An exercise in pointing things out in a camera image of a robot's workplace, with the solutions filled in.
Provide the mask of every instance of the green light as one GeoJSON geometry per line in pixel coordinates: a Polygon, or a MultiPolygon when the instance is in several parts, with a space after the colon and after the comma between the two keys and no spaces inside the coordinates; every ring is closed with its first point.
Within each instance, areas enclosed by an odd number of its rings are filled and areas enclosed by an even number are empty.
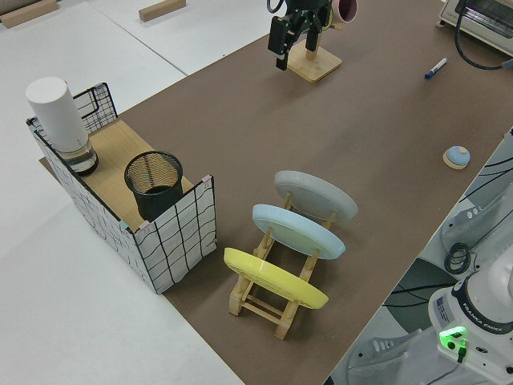
{"type": "MultiPolygon", "coordinates": [[[[459,338],[466,333],[467,333],[467,329],[463,326],[456,326],[456,327],[451,327],[450,329],[447,329],[447,330],[442,330],[439,333],[440,342],[442,343],[443,346],[447,347],[447,343],[452,341],[453,338],[459,338]]],[[[467,341],[465,341],[463,339],[461,342],[461,346],[465,347],[466,343],[467,343],[467,341]]]]}

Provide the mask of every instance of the pink mug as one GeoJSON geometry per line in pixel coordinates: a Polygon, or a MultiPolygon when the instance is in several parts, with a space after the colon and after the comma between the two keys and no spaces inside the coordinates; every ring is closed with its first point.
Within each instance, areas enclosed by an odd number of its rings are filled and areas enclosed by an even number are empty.
{"type": "Polygon", "coordinates": [[[350,22],[356,17],[357,0],[333,0],[333,23],[350,22]]]}

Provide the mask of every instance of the white table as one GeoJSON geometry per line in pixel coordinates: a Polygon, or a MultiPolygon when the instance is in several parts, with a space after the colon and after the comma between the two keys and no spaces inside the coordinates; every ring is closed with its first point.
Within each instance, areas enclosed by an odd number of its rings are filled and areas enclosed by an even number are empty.
{"type": "Polygon", "coordinates": [[[273,16],[265,0],[187,0],[184,8],[142,22],[139,10],[158,0],[88,1],[187,75],[268,34],[273,16]]]}
{"type": "Polygon", "coordinates": [[[171,304],[99,239],[38,162],[26,86],[48,75],[72,93],[107,82],[122,112],[184,77],[87,2],[0,25],[0,382],[241,381],[171,304]]]}

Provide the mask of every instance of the wooden stand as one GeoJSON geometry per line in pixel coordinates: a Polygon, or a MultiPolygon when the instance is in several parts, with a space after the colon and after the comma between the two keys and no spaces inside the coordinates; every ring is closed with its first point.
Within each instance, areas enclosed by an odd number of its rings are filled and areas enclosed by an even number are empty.
{"type": "MultiPolygon", "coordinates": [[[[98,154],[99,166],[83,181],[135,232],[144,219],[139,215],[134,194],[125,184],[124,171],[130,160],[153,148],[122,120],[100,128],[89,139],[98,154]]],[[[184,193],[192,187],[182,177],[184,193]]]]}
{"type": "Polygon", "coordinates": [[[157,2],[152,6],[147,6],[146,8],[139,10],[139,18],[142,21],[147,22],[184,7],[185,0],[163,0],[162,2],[157,2]]]}
{"type": "Polygon", "coordinates": [[[312,52],[306,49],[306,40],[302,40],[295,44],[289,52],[289,69],[311,83],[318,82],[342,64],[337,56],[320,48],[318,43],[317,40],[317,49],[312,52]]]}
{"type": "MultiPolygon", "coordinates": [[[[290,210],[290,193],[287,194],[284,203],[284,209],[290,210]]],[[[336,213],[333,213],[331,217],[323,224],[326,229],[329,229],[336,217],[336,213]]],[[[262,238],[260,244],[256,249],[253,250],[253,255],[262,260],[265,260],[274,245],[274,240],[270,237],[271,230],[267,230],[262,238]]],[[[319,251],[316,251],[313,256],[306,258],[303,269],[299,275],[303,281],[308,282],[312,276],[313,268],[317,263],[319,251]]],[[[284,339],[290,326],[296,316],[297,308],[299,304],[297,302],[288,301],[284,310],[279,310],[274,306],[254,297],[250,294],[253,287],[252,281],[243,277],[239,274],[237,284],[230,293],[229,309],[230,313],[238,316],[242,308],[251,310],[253,313],[260,315],[268,319],[271,322],[277,324],[277,328],[274,332],[274,336],[279,339],[284,339]]]]}
{"type": "Polygon", "coordinates": [[[11,28],[23,22],[28,22],[33,18],[48,14],[58,8],[57,0],[41,0],[29,6],[24,6],[19,10],[13,10],[8,14],[0,15],[0,21],[6,28],[11,28]]]}

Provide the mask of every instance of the toaster oven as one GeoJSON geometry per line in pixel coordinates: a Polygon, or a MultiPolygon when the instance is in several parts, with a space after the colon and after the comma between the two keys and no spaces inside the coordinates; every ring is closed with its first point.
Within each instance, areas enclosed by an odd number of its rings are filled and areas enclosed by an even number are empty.
{"type": "Polygon", "coordinates": [[[456,26],[463,12],[461,30],[513,56],[513,0],[446,0],[440,19],[456,26]]]}

